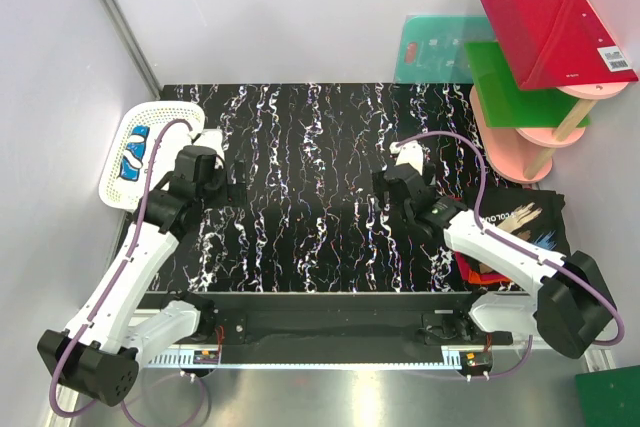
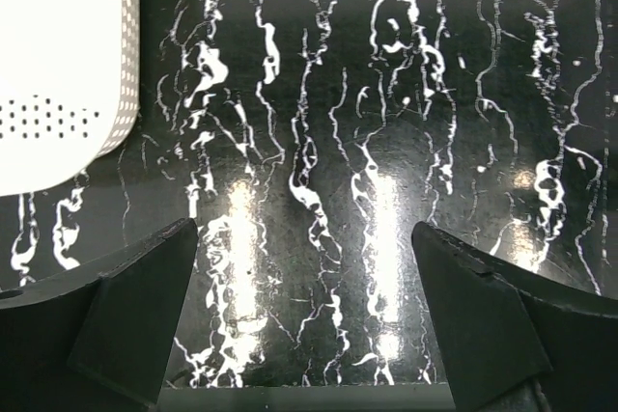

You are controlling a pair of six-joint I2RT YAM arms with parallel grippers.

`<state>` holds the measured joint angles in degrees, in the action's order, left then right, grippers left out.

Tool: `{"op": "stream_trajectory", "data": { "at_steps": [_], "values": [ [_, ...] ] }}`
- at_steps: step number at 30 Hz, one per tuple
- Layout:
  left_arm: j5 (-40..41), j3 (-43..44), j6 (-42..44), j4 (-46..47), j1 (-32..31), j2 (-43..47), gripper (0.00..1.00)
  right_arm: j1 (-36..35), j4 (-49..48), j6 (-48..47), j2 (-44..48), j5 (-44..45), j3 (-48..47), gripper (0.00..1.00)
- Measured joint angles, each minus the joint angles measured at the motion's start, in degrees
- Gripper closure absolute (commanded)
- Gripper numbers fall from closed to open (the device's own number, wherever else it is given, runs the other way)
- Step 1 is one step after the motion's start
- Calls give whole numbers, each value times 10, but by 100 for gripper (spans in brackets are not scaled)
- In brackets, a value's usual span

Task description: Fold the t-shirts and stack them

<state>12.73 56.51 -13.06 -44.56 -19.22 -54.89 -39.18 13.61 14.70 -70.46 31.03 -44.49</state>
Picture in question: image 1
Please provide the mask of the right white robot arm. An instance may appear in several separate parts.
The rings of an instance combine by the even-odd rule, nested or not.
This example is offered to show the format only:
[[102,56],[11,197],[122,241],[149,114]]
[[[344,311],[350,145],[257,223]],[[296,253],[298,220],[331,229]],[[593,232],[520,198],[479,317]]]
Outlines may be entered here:
[[412,165],[372,175],[376,198],[400,213],[420,237],[486,264],[519,287],[516,294],[487,292],[455,316],[460,332],[510,332],[537,336],[565,357],[577,359],[610,323],[624,325],[595,260],[537,247],[482,221],[464,204],[440,197]]

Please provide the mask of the white daisy print t-shirt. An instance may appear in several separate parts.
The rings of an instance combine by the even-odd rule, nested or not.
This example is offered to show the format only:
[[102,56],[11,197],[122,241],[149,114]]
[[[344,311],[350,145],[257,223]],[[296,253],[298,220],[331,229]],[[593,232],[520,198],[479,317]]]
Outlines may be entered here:
[[119,162],[118,176],[130,182],[137,182],[143,167],[146,144],[150,128],[144,125],[134,126],[124,147],[124,153]]

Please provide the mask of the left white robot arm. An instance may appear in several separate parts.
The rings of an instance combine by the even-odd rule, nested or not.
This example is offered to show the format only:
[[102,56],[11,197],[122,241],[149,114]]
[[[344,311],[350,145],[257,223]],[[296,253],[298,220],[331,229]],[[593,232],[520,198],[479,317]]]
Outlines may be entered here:
[[63,386],[109,407],[124,401],[139,371],[178,341],[203,342],[217,334],[213,301],[197,294],[174,295],[137,326],[130,320],[159,268],[197,227],[204,207],[239,206],[242,183],[228,180],[226,165],[211,147],[187,145],[172,170],[146,186],[120,252],[85,306],[54,331],[44,331],[37,351],[51,375],[49,401]]

